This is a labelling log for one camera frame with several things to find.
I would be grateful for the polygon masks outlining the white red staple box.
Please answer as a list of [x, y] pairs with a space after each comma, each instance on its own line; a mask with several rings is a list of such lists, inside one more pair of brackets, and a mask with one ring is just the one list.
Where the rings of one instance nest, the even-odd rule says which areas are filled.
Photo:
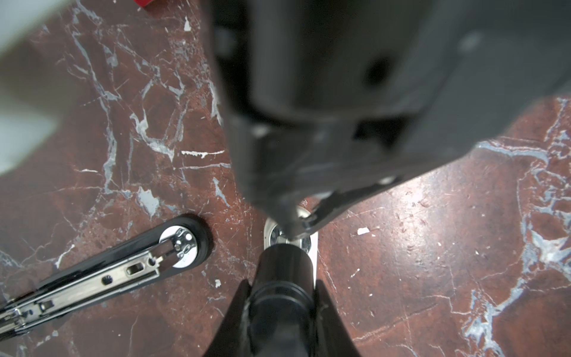
[[150, 5], [151, 3], [154, 2], [154, 0], [134, 0], [134, 2], [142, 8], [147, 7], [148, 5]]

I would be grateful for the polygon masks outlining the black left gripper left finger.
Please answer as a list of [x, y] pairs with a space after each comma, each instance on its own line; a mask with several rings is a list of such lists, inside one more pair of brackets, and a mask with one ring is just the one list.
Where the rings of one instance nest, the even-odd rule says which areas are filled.
[[203, 357], [251, 356], [246, 312], [251, 286], [243, 280], [230, 302], [230, 306]]

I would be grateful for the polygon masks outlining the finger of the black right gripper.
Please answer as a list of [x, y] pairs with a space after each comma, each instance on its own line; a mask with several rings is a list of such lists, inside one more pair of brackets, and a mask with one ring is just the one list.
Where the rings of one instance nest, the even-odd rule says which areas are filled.
[[303, 196], [269, 196], [267, 218], [281, 228], [289, 240], [308, 238], [312, 234], [309, 223], [297, 209], [303, 207]]

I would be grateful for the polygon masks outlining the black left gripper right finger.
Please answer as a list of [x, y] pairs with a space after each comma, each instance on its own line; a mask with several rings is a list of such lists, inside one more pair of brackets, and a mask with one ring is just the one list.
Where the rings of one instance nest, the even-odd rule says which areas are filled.
[[315, 356], [360, 356], [321, 280], [315, 283]]

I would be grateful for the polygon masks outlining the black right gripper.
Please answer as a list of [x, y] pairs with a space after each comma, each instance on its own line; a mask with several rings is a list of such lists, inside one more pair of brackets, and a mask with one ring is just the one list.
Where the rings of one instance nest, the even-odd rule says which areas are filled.
[[201, 10], [236, 183], [263, 210], [334, 191], [305, 229], [463, 156], [570, 87], [568, 1]]

